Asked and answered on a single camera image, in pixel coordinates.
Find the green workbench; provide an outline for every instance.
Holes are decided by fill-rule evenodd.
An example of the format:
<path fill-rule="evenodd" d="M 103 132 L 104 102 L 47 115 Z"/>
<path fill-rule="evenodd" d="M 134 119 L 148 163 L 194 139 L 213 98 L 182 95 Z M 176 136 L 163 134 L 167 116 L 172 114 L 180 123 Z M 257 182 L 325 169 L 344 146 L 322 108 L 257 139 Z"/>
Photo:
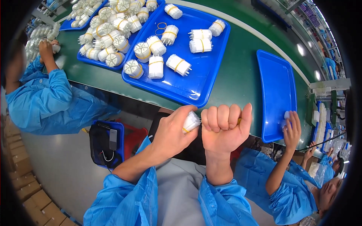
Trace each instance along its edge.
<path fill-rule="evenodd" d="M 212 2 L 210 3 L 209 1 L 199 0 L 198 2 L 202 2 L 204 5 L 212 5 Z M 219 5 L 218 10 L 227 6 L 229 7 L 230 13 L 235 14 L 237 12 L 237 8 L 234 7 L 233 3 L 227 2 Z M 287 39 L 283 40 L 277 38 L 280 37 L 280 34 L 274 34 L 274 28 L 270 27 L 265 22 L 258 22 L 254 17 L 250 18 L 249 15 L 242 13 L 240 10 L 238 12 L 238 17 L 246 17 L 249 20 L 249 25 L 255 29 L 256 27 L 261 28 L 262 26 L 265 26 L 264 31 L 271 34 L 271 37 L 268 38 L 277 44 L 298 65 L 309 81 L 314 81 L 313 71 L 308 68 L 308 65 L 303 64 L 303 59 L 298 55 L 295 46 L 288 43 Z M 231 32 L 228 44 L 209 101 L 204 108 L 219 106 L 221 104 L 230 106 L 233 103 L 243 107 L 250 102 L 253 106 L 253 122 L 250 134 L 261 137 L 263 108 L 261 80 L 256 51 L 262 49 L 277 56 L 280 55 L 268 44 L 250 32 L 231 22 L 229 22 L 229 24 L 231 26 Z M 61 31 L 57 38 L 62 48 L 55 59 L 58 66 L 65 70 L 69 80 L 172 110 L 181 106 L 180 103 L 173 100 L 139 89 L 124 82 L 122 80 L 121 71 L 111 71 L 78 61 L 76 57 L 80 48 L 78 37 L 85 32 L 86 29 Z M 308 125 L 305 120 L 309 88 L 295 70 L 294 78 L 298 102 L 298 115 L 303 128 L 298 146 L 300 149 L 305 147 L 311 137 L 312 127 Z M 277 141 L 277 143 L 284 144 L 283 140 Z"/>

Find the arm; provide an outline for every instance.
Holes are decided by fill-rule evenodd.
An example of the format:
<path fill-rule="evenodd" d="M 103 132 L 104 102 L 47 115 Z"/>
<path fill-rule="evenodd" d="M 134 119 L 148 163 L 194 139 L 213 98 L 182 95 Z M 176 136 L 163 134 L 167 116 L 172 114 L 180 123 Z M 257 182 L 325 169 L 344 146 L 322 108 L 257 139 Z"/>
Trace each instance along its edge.
<path fill-rule="evenodd" d="M 295 111 L 289 112 L 290 118 L 286 120 L 286 126 L 283 128 L 285 152 L 270 173 L 266 181 L 265 188 L 269 195 L 272 195 L 280 186 L 285 170 L 291 161 L 294 151 L 298 145 L 302 133 L 298 114 Z"/>

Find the red stool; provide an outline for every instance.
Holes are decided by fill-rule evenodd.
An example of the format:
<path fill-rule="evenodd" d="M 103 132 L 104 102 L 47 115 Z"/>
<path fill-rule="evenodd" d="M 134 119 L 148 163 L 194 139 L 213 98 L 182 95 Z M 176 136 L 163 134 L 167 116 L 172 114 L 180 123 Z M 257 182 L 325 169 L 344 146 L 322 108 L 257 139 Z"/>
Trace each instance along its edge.
<path fill-rule="evenodd" d="M 137 129 L 133 126 L 122 123 L 125 127 L 125 138 L 124 138 L 124 157 L 125 161 L 129 159 L 132 155 L 132 152 L 136 152 L 137 149 L 142 144 L 144 138 L 148 135 L 148 130 L 146 128 Z"/>

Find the rubber band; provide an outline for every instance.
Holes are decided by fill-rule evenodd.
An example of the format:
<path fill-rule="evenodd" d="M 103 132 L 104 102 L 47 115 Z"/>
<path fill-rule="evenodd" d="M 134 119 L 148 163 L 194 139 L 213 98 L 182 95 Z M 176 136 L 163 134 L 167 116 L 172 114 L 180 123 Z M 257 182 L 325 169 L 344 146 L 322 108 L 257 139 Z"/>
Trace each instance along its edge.
<path fill-rule="evenodd" d="M 202 42 L 202 39 L 200 39 L 200 41 L 201 41 L 201 44 L 202 44 L 202 52 L 204 52 L 204 51 L 205 51 L 205 49 L 204 49 L 204 47 L 203 47 L 203 42 Z"/>
<path fill-rule="evenodd" d="M 172 32 L 172 31 L 165 31 L 165 32 L 162 33 L 162 34 L 165 34 L 165 33 L 171 33 L 171 34 L 175 35 L 175 38 L 177 38 L 177 35 L 176 35 L 174 32 Z"/>
<path fill-rule="evenodd" d="M 137 78 L 137 77 L 141 74 L 141 72 L 142 72 L 142 65 L 140 65 L 140 64 L 138 64 L 138 65 L 141 67 L 141 70 L 139 71 L 138 75 L 136 75 L 136 76 L 130 76 L 131 78 Z"/>
<path fill-rule="evenodd" d="M 168 14 L 168 15 L 170 15 L 170 11 L 171 11 L 171 9 L 173 9 L 173 8 L 177 8 L 177 9 L 178 9 L 178 7 L 177 7 L 177 6 L 173 6 L 173 7 L 171 7 L 171 8 L 167 11 L 167 14 Z"/>
<path fill-rule="evenodd" d="M 159 27 L 160 24 L 165 24 L 165 27 Z M 161 23 L 157 24 L 158 29 L 166 29 L 166 27 L 167 27 L 167 23 L 165 23 L 165 22 L 161 22 Z"/>
<path fill-rule="evenodd" d="M 158 62 L 162 62 L 162 64 L 164 64 L 164 62 L 161 60 L 161 61 L 152 62 L 152 63 L 148 64 L 148 66 L 150 66 L 150 65 L 153 64 L 153 63 L 158 63 Z"/>
<path fill-rule="evenodd" d="M 223 31 L 224 31 L 224 28 L 223 28 L 223 26 L 222 26 L 220 23 L 218 23 L 218 22 L 213 22 L 213 23 L 217 23 L 218 25 L 220 25 L 220 27 L 221 27 L 221 29 L 222 29 L 222 31 L 221 31 L 221 32 L 223 32 Z"/>
<path fill-rule="evenodd" d="M 117 50 L 119 50 L 119 51 L 121 51 L 121 50 L 123 50 L 124 48 L 126 48 L 127 47 L 127 45 L 128 45 L 128 39 L 125 39 L 126 41 L 127 41 L 127 44 L 122 48 L 122 49 L 117 49 Z"/>
<path fill-rule="evenodd" d="M 182 61 L 185 61 L 185 60 L 182 59 L 182 60 L 176 65 L 175 70 L 174 70 L 175 72 L 176 72 L 177 67 L 179 66 L 179 64 L 181 64 Z"/>

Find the sleeve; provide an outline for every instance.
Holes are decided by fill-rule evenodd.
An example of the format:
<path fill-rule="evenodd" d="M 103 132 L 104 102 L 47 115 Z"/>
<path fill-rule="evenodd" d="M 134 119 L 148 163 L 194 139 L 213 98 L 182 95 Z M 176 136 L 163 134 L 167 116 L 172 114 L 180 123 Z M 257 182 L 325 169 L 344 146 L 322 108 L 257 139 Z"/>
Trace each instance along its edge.
<path fill-rule="evenodd" d="M 246 189 L 233 179 L 230 183 L 213 186 L 204 177 L 198 200 L 206 225 L 258 225 L 244 197 Z"/>
<path fill-rule="evenodd" d="M 84 226 L 106 225 L 119 204 L 135 187 L 114 174 L 106 176 L 103 186 L 92 206 L 84 214 Z"/>
<path fill-rule="evenodd" d="M 313 213 L 309 199 L 299 187 L 282 182 L 270 196 L 269 208 L 277 225 L 291 225 Z"/>
<path fill-rule="evenodd" d="M 22 76 L 22 79 L 25 77 L 28 77 L 29 75 L 40 71 L 44 67 L 44 64 L 40 63 L 40 56 L 37 56 L 35 60 L 33 60 L 28 67 L 26 68 L 24 75 Z"/>

